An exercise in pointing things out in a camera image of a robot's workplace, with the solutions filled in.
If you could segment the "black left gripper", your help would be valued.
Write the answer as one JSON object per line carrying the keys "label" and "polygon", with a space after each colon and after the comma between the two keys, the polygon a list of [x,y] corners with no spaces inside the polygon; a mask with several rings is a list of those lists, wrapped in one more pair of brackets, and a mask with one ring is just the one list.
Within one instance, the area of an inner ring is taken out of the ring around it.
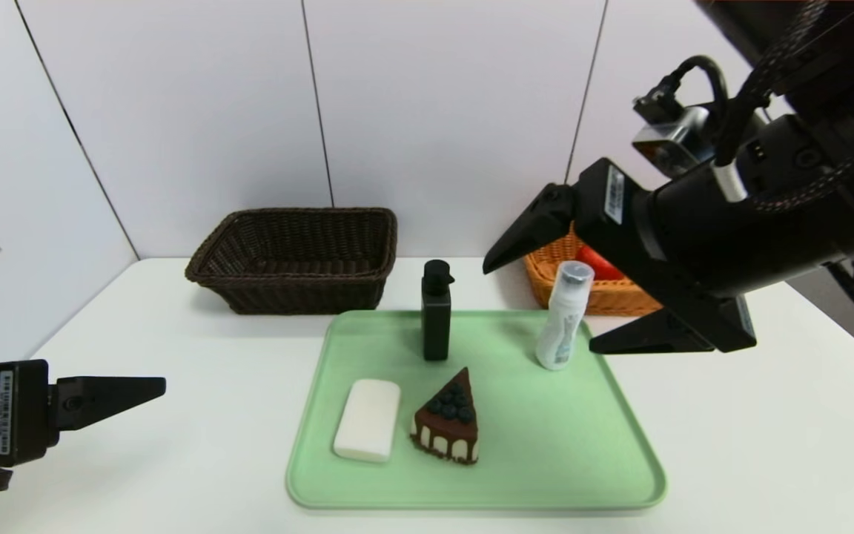
{"label": "black left gripper", "polygon": [[44,360],[0,363],[0,467],[42,458],[62,432],[77,432],[161,398],[165,378],[59,378]]}

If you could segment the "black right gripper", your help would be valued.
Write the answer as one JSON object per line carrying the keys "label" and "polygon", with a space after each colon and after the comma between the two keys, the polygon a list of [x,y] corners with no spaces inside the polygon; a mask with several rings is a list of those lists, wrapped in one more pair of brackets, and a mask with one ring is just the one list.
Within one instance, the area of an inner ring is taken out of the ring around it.
{"label": "black right gripper", "polygon": [[661,305],[591,339],[590,351],[601,355],[752,348],[746,293],[854,258],[850,193],[768,214],[726,202],[702,168],[647,191],[602,158],[575,189],[543,187],[485,254],[483,273],[562,239],[574,219],[585,244]]}

